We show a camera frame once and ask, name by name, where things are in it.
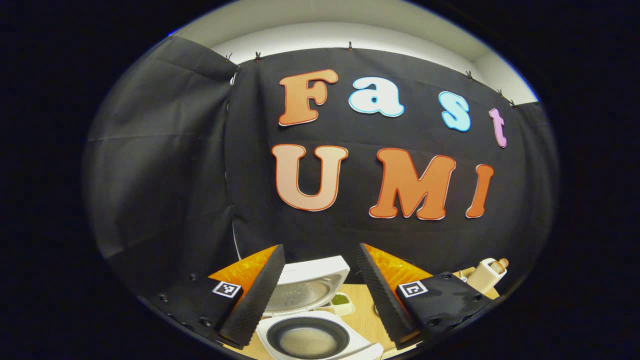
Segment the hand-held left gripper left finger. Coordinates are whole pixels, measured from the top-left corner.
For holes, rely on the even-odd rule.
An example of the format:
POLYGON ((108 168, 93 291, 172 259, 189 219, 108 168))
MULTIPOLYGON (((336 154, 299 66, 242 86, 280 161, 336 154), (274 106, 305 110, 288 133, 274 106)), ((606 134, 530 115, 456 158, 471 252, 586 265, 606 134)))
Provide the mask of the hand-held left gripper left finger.
POLYGON ((144 297, 171 324, 208 343, 248 346, 285 265, 281 244, 258 251, 208 276, 144 297))

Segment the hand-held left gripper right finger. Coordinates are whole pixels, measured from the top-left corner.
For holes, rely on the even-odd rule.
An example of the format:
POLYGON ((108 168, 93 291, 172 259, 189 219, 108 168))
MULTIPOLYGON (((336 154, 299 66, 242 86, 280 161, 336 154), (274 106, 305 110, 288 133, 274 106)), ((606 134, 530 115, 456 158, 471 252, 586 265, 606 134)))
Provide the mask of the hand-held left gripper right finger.
POLYGON ((429 348, 473 323, 497 302, 451 272, 432 275, 368 244, 356 261, 397 349, 429 348))

